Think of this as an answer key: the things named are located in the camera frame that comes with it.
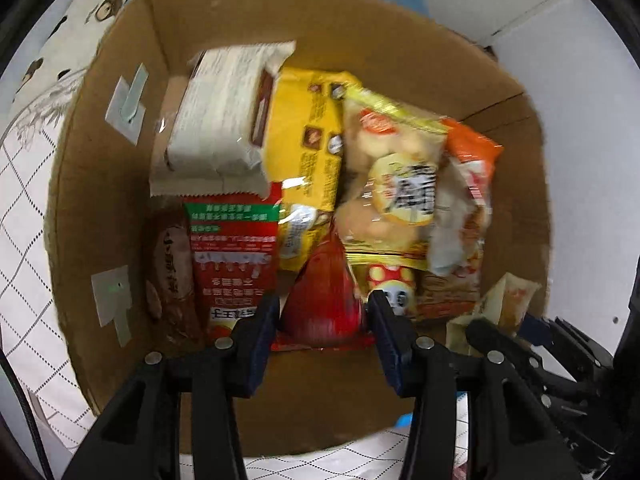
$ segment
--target yellow package seal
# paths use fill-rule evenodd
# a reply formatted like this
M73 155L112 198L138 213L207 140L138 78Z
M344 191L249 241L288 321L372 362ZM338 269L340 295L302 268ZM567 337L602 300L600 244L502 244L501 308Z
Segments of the yellow package seal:
M271 100L263 161L282 182L280 268L300 270L326 234L342 160L342 98L348 72L284 68Z

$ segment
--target metal screw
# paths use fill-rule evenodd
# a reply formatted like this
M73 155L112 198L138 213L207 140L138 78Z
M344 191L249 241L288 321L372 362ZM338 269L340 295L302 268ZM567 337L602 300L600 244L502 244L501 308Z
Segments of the metal screw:
M415 345L418 348L422 348L423 350L430 350L436 345L436 343L434 343L433 339L431 339L430 337L423 335L415 340Z
M234 345L234 340L230 337L219 337L216 339L216 348L218 350L227 350Z
M486 356L493 364L501 365L504 362L504 355L502 355L502 352L498 352L497 350L489 351Z
M148 365L157 365L162 361L162 354L160 352L149 352L145 355L145 363Z

